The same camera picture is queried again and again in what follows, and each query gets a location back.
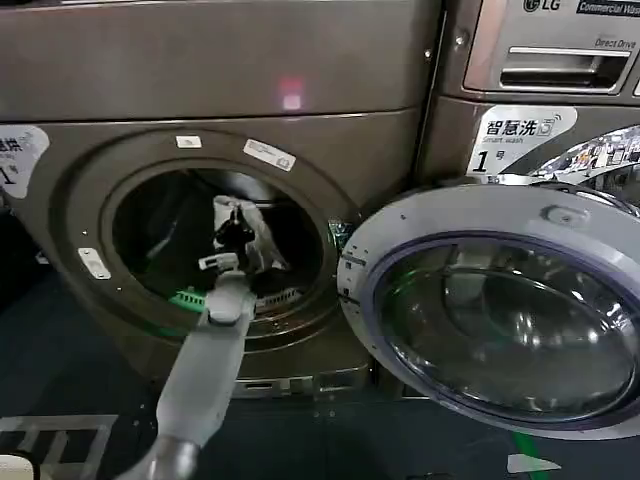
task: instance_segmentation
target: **washing machine door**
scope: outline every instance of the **washing machine door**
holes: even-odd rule
[[[371,354],[455,411],[557,438],[640,433],[640,220],[533,186],[406,196],[338,267]]]

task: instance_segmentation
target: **floor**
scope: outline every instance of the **floor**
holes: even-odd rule
[[[55,480],[111,479],[141,455],[156,393],[55,274],[0,313],[0,329],[0,449],[30,450]],[[425,400],[236,401],[196,478],[631,480],[638,451],[640,437],[516,438]],[[510,475],[519,452],[562,469]]]

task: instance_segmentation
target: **sticker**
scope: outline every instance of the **sticker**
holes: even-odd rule
[[[546,470],[560,470],[561,468],[557,463],[542,458],[530,457],[523,453],[507,457],[508,473],[544,472]]]
[[[197,135],[177,135],[178,148],[202,148],[202,140]]]
[[[242,151],[285,172],[290,172],[296,163],[296,157],[293,155],[257,140],[247,140]]]
[[[638,0],[580,0],[576,13],[608,17],[640,17]]]
[[[111,272],[104,266],[100,254],[95,248],[79,248],[78,255],[80,255],[80,260],[87,267],[89,273],[93,275],[93,278],[97,280],[109,280],[111,278]]]
[[[467,174],[496,175],[576,123],[573,107],[497,105],[483,116]]]
[[[49,137],[34,125],[0,125],[0,183],[7,195],[25,198],[31,173],[49,148]]]

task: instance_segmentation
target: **washing machine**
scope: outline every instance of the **washing machine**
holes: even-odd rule
[[[215,276],[217,195],[288,268],[254,285],[236,395],[368,382],[335,288],[354,226],[405,188],[440,3],[33,1],[0,7],[0,171],[16,215],[160,381]]]
[[[347,243],[351,326],[502,428],[640,433],[640,4],[447,2],[416,184]]]

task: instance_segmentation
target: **white cloth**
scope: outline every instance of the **white cloth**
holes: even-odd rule
[[[236,208],[240,208],[247,225],[253,230],[255,238],[245,245],[245,253],[249,258],[249,264],[257,272],[263,272],[270,268],[287,270],[289,266],[278,250],[269,225],[264,221],[262,212],[255,203],[249,200],[240,200],[235,197],[218,195],[213,199],[215,211],[215,229],[218,229],[231,218],[231,214]],[[213,246],[220,248],[221,245],[214,240]]]

